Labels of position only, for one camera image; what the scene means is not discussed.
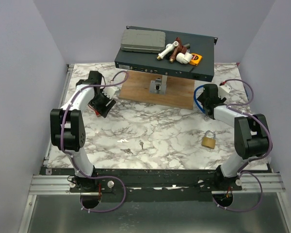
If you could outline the red cable padlock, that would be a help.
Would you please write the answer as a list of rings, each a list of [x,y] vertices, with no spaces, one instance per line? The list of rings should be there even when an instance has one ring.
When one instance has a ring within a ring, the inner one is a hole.
[[[88,103],[88,107],[89,107],[91,110],[93,110],[93,111],[95,112],[95,114],[96,114],[97,117],[101,117],[101,114],[100,114],[100,112],[97,110],[97,106],[96,106],[96,104],[95,104],[93,101],[90,101],[90,102]]]

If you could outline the blue cable lock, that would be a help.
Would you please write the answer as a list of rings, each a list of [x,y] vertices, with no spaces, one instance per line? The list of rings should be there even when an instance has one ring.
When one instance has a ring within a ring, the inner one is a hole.
[[[209,119],[210,119],[209,116],[206,115],[205,110],[203,109],[201,104],[198,102],[197,97],[196,97],[198,90],[202,89],[203,87],[204,86],[201,85],[194,90],[194,102],[195,102],[196,106],[198,107],[198,109],[204,114],[204,120],[209,121]]]

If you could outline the wooden base board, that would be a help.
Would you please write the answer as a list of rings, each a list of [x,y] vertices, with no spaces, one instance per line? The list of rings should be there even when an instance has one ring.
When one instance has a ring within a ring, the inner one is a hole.
[[[156,79],[166,80],[165,93],[159,94],[155,88]],[[129,71],[128,79],[122,84],[119,98],[143,103],[193,109],[194,80]]]

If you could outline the brass padlock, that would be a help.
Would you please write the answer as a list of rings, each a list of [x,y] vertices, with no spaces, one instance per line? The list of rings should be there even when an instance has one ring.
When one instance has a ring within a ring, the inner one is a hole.
[[[212,130],[206,131],[204,137],[202,138],[201,145],[209,149],[214,149],[215,144],[216,144],[215,132]]]

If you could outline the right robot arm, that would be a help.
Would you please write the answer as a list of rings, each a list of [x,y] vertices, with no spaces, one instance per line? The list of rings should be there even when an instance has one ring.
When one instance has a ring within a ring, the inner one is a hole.
[[[249,114],[233,109],[225,104],[226,98],[219,96],[220,86],[210,83],[203,86],[203,92],[197,98],[205,114],[213,120],[221,121],[234,128],[235,152],[219,166],[213,178],[214,186],[225,190],[252,161],[261,160],[269,155],[273,148],[265,115]]]

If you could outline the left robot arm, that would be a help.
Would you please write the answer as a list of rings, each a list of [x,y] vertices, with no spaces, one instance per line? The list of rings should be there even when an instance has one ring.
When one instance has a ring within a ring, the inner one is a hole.
[[[59,109],[50,112],[51,143],[63,151],[70,159],[75,175],[81,177],[81,186],[88,192],[97,188],[98,180],[94,165],[85,152],[85,126],[82,111],[92,107],[102,117],[106,117],[116,101],[112,99],[115,90],[101,88],[103,75],[90,71],[86,80],[76,83],[72,97]]]

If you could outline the white pvc elbow fitting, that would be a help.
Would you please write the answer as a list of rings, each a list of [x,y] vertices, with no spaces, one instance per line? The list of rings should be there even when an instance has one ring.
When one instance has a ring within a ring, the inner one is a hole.
[[[176,56],[176,60],[181,64],[188,64],[193,58],[191,53],[186,52],[183,54],[182,52],[178,53]]]

